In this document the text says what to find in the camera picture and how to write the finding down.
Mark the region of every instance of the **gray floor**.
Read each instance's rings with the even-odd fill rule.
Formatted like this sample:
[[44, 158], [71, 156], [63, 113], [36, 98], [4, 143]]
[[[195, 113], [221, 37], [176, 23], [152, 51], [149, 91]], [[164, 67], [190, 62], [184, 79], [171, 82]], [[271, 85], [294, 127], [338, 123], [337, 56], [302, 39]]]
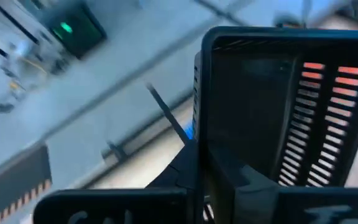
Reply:
[[[299, 13], [299, 1], [287, 1], [285, 9]], [[103, 164], [101, 151], [106, 148], [106, 140], [122, 141], [159, 111], [146, 83], [152, 83], [167, 103], [192, 89], [193, 61], [203, 34], [210, 27], [235, 25], [217, 16], [211, 6], [244, 25], [271, 26], [273, 15], [281, 12], [284, 5], [275, 2], [266, 11], [263, 0], [225, 4], [215, 0], [205, 0], [203, 4], [191, 0], [144, 2], [142, 9], [135, 1], [91, 3], [108, 33], [108, 41], [84, 61], [74, 62], [63, 76], [52, 78], [12, 113], [0, 114], [0, 163], [35, 141], [46, 139], [52, 190], [70, 186]], [[324, 10], [332, 7], [323, 6]], [[6, 83], [0, 71], [0, 92]], [[68, 121], [73, 113], [107, 94], [112, 96], [102, 97], [106, 100], [100, 105], [51, 135], [50, 131]], [[9, 221], [21, 219], [34, 203]]]

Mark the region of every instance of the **floor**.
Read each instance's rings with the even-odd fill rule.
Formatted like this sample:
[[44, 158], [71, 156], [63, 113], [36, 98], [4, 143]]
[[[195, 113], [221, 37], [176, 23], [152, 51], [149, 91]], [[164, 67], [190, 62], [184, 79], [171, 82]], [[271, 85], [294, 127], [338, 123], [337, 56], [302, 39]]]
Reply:
[[[277, 14], [300, 16], [301, 1], [287, 1], [146, 0], [142, 8], [136, 1], [90, 1], [108, 33], [107, 42], [83, 61], [73, 62], [66, 74], [52, 78], [12, 113], [0, 114], [0, 163], [45, 141], [52, 190], [70, 186], [103, 165], [107, 140], [122, 141], [159, 111], [146, 83], [167, 103], [191, 91], [194, 56], [209, 28], [272, 26]], [[311, 24], [337, 4], [314, 2]], [[34, 30], [14, 6], [5, 7]], [[6, 83], [0, 71], [0, 93]], [[34, 203], [9, 221], [20, 220]]]

